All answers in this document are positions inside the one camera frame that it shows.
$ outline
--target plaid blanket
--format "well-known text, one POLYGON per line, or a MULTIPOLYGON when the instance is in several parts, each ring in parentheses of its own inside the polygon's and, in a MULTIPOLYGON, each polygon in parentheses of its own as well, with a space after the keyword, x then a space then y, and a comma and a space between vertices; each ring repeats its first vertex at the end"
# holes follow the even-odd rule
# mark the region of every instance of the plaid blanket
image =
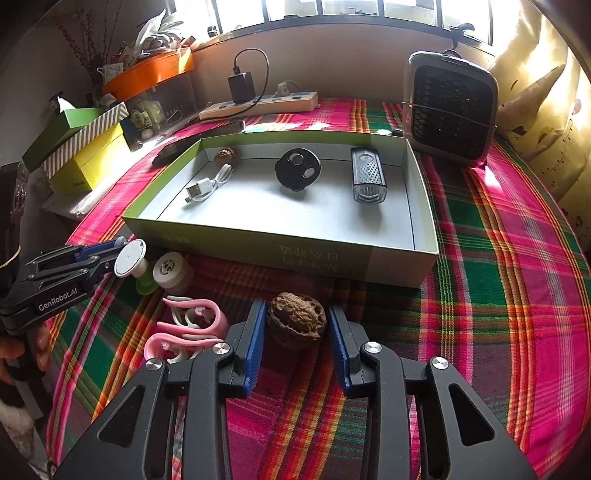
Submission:
MULTIPOLYGON (((249 130, 287 128, 375 132, 398 127, 396 105, 323 99, 311 113, 254 117, 249 130)), ((200 129, 193 126, 180 136, 200 129)), ((159 173, 157 151, 132 168, 71 238, 112 238, 121 214, 159 173)), ((281 291, 343 305, 371 339, 407 358, 442 355, 473 385, 527 454, 550 474, 591 412, 591 277, 560 209, 508 144, 494 143, 486 170, 421 155, 441 256, 419 290, 368 284, 192 256, 190 294, 212 299, 233 322, 255 297, 281 291)), ((137 295, 134 279, 104 278, 87 302, 53 321, 54 409, 47 449, 58 462, 144 362, 142 349, 167 315, 162 291, 137 295)), ((228 402, 232 470, 254 478, 359 478, 365 437, 363 400, 346 400, 333 375, 328 342, 301 353, 266 341, 253 395, 228 402)), ((183 405, 174 473, 180 472, 183 405)), ((410 407, 413 475, 418 430, 410 407)))

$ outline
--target black charger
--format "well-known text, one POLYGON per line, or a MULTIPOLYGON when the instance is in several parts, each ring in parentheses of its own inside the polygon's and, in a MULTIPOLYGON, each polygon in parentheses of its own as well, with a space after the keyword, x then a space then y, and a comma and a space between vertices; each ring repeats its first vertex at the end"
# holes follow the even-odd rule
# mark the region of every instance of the black charger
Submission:
POLYGON ((246 103, 256 97, 255 84, 252 82, 251 72, 240 72, 240 67, 234 65, 234 75, 228 77, 228 85, 232 100, 236 104, 246 103))

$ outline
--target white bottle cap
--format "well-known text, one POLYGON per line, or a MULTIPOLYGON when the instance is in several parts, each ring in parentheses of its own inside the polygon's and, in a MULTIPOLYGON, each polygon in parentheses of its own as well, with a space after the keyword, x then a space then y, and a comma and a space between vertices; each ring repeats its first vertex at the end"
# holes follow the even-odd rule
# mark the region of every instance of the white bottle cap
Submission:
POLYGON ((181 295, 191 286, 195 272, 178 252, 169 252, 154 265, 154 280, 171 295, 181 295))
POLYGON ((125 245, 115 260, 115 275, 119 278, 130 275, 135 278, 141 277, 148 269, 148 261, 144 258, 145 254, 146 244, 139 238, 125 245))

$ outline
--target white wall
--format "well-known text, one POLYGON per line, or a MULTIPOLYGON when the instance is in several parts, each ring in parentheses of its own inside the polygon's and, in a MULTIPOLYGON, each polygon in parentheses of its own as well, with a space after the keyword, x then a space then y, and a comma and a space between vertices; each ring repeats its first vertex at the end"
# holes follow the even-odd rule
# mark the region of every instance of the white wall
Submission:
MULTIPOLYGON (((322 24, 282 28, 233 38, 196 51, 193 86, 200 105, 231 99, 228 77, 234 56, 256 47, 269 57, 267 94, 283 80, 293 80, 323 97, 361 98, 372 101, 402 100, 404 65, 418 50, 443 51, 451 41, 403 28, 368 24, 322 24)), ((484 67, 492 56, 461 44, 461 55, 484 67)), ((243 53, 242 71, 250 70, 255 90, 265 82, 265 61, 258 52, 243 53)))
MULTIPOLYGON (((103 18, 104 2, 86 0, 88 8, 103 18)), ((74 0, 61 0, 60 12, 71 11, 74 0)), ((122 40, 135 40, 137 25, 160 13, 164 0, 125 0, 112 50, 122 40)), ((0 164, 21 159, 22 154, 45 127, 43 112, 49 99, 59 91, 75 106, 85 106, 91 84, 85 69, 70 51, 61 33, 47 20, 31 29, 16 46, 16 52, 0 77, 0 164)), ((69 230, 53 214, 40 208, 44 200, 35 191, 33 173, 25 216, 21 226, 21 245, 25 253, 56 247, 67 239, 69 230)))

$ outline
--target pink clip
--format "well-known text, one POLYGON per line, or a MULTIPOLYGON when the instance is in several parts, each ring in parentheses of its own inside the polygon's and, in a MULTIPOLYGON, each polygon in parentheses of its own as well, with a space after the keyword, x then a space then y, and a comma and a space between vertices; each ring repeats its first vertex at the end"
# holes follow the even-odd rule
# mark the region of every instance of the pink clip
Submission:
POLYGON ((230 328, 228 319, 211 300, 185 300, 174 301, 163 299, 170 307, 181 309, 194 309, 194 315, 206 318, 205 313, 210 309, 213 312, 213 322, 207 328, 199 329, 189 326, 173 325, 171 323, 158 322, 159 332, 153 334, 144 346, 144 358, 166 359, 170 355, 171 345, 184 348, 190 352, 199 352, 204 348, 223 342, 230 328))

